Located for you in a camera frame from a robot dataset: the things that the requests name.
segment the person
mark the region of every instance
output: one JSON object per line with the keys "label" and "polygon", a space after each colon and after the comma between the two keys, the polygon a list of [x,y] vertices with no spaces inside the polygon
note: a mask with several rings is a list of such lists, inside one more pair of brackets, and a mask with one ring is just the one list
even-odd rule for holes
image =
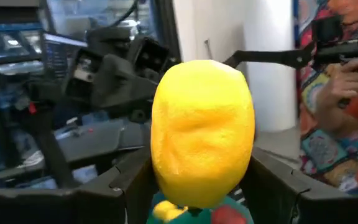
{"label": "person", "polygon": [[[326,75],[330,79],[316,96],[314,117],[318,126],[336,139],[348,137],[358,130],[358,58],[344,65],[328,65]],[[340,109],[338,104],[344,98],[351,99],[350,103]]]}

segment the hand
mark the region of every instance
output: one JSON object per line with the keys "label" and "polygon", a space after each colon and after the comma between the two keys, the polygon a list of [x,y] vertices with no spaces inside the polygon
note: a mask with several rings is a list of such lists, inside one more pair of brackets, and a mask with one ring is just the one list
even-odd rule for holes
{"label": "hand", "polygon": [[337,106],[343,98],[358,96],[358,58],[328,65],[326,73],[331,78],[317,96],[318,105]]}

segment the white pillar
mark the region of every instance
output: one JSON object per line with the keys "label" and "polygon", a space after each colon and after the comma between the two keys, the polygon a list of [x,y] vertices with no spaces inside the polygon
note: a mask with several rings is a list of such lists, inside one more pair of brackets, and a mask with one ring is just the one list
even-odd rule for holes
{"label": "white pillar", "polygon": [[[244,0],[246,50],[294,49],[293,0]],[[295,70],[272,63],[247,63],[247,75],[260,131],[296,125]]]}

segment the white wall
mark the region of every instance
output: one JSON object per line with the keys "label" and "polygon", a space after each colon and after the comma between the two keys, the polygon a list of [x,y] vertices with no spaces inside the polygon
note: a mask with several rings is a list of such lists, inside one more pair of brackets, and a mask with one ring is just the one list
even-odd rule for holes
{"label": "white wall", "polygon": [[[293,48],[292,0],[174,0],[184,61],[224,61],[236,50]],[[296,125],[294,69],[267,63],[239,67],[247,74],[257,126],[277,132]]]}

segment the red object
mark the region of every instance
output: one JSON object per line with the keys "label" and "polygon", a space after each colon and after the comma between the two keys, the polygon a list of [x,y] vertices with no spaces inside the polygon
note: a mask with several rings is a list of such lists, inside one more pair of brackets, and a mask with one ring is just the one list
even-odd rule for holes
{"label": "red object", "polygon": [[212,212],[212,224],[247,224],[247,219],[236,209],[225,205]]}
{"label": "red object", "polygon": [[29,104],[29,112],[30,112],[30,114],[35,114],[37,112],[37,109],[35,108],[34,103]]}

